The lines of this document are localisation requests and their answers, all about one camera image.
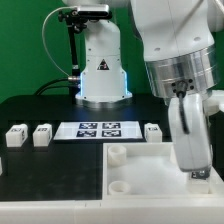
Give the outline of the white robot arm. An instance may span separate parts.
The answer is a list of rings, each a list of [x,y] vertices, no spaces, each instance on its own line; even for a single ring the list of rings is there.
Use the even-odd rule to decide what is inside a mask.
[[[183,172],[208,170],[212,149],[204,103],[217,83],[210,16],[213,0],[62,0],[87,24],[82,105],[102,106],[130,98],[118,61],[119,29],[108,24],[111,8],[131,8],[152,94],[168,105],[168,119],[178,166]]]

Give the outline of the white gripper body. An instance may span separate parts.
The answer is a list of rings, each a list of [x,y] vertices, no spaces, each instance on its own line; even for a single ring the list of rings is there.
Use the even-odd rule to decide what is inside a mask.
[[[168,108],[168,120],[177,164],[182,172],[209,169],[212,150],[200,94],[186,95],[183,99],[186,134],[181,123],[179,99],[173,98]]]

